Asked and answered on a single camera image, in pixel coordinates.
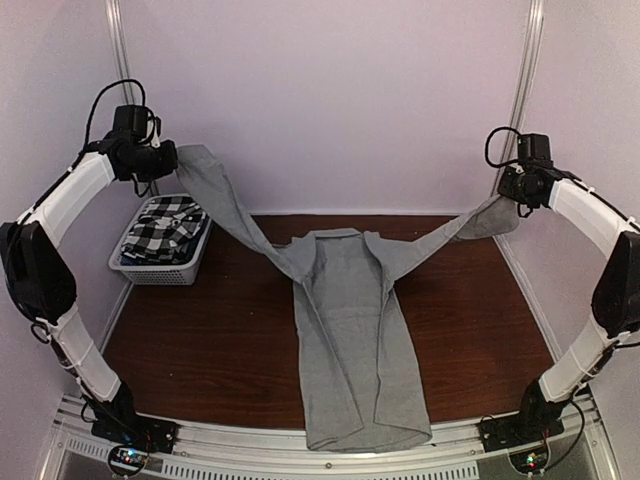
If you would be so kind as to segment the white plastic basket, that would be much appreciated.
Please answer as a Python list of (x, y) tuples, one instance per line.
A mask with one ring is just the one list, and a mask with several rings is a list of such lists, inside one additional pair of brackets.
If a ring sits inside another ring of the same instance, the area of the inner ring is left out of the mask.
[(121, 273), (131, 283), (135, 285), (181, 286), (181, 285), (191, 285), (195, 282), (197, 272), (202, 260), (202, 254), (204, 253), (205, 246), (207, 244), (207, 241), (209, 239), (209, 236), (213, 227), (213, 222), (211, 221), (209, 216), (208, 216), (208, 224), (205, 227), (204, 233), (200, 237), (200, 240), (195, 249), (194, 255), (188, 263), (181, 264), (181, 265), (122, 265), (120, 263), (121, 243), (124, 240), (126, 232), (132, 226), (136, 217), (141, 213), (143, 207), (150, 200), (154, 198), (171, 197), (171, 196), (191, 197), (188, 194), (173, 194), (173, 195), (155, 196), (146, 200), (140, 206), (140, 208), (138, 209), (134, 217), (131, 219), (131, 221), (125, 228), (123, 234), (121, 235), (121, 238), (116, 243), (116, 247), (114, 248), (108, 260), (108, 265), (112, 270)]

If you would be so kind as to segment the grey long sleeve shirt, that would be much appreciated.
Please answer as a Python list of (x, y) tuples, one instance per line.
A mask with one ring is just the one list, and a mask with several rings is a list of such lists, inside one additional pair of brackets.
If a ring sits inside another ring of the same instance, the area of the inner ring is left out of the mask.
[(345, 228), (276, 245), (206, 147), (181, 147), (177, 176), (218, 226), (291, 280), (307, 447), (382, 453), (429, 441), (419, 364), (395, 284), (449, 242), (513, 231), (515, 203), (493, 196), (413, 241)]

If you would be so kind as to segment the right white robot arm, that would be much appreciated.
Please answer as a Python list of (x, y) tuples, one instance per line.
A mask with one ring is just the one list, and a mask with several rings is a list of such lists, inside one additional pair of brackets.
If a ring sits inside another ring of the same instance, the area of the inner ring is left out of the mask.
[(530, 442), (639, 330), (639, 223), (577, 175), (557, 167), (548, 136), (514, 136), (516, 156), (498, 166), (498, 193), (515, 202), (521, 218), (540, 208), (562, 217), (603, 258), (584, 328), (568, 351), (526, 389), (513, 419), (513, 433)]

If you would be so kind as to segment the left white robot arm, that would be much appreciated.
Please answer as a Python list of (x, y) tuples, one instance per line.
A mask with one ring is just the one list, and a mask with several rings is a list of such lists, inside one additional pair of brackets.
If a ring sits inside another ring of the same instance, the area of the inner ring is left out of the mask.
[(108, 366), (77, 305), (77, 283), (59, 252), (68, 229), (92, 200), (116, 181), (152, 182), (177, 167), (176, 147), (160, 140), (161, 122), (144, 105), (116, 108), (113, 126), (87, 141), (61, 177), (17, 220), (1, 226), (1, 260), (10, 299), (35, 338), (51, 346), (123, 444), (137, 442), (144, 424), (132, 413), (130, 389)]

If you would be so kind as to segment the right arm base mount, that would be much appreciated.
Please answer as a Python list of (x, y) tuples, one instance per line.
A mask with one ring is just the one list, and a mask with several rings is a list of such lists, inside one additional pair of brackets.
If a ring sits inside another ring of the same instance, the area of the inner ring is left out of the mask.
[(551, 465), (549, 440), (562, 434), (564, 426), (553, 420), (549, 426), (522, 429), (517, 414), (498, 418), (487, 415), (478, 423), (478, 431), (486, 453), (506, 453), (518, 474), (532, 477), (543, 474)]

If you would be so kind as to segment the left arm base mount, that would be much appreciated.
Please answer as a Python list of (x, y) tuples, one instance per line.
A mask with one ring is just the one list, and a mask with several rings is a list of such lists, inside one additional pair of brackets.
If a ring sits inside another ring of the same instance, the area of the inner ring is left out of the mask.
[(153, 454), (173, 452), (178, 433), (175, 422), (146, 416), (140, 416), (138, 420), (137, 429), (106, 419), (95, 420), (92, 424), (93, 436), (115, 443), (107, 453), (106, 463), (118, 477), (141, 473)]

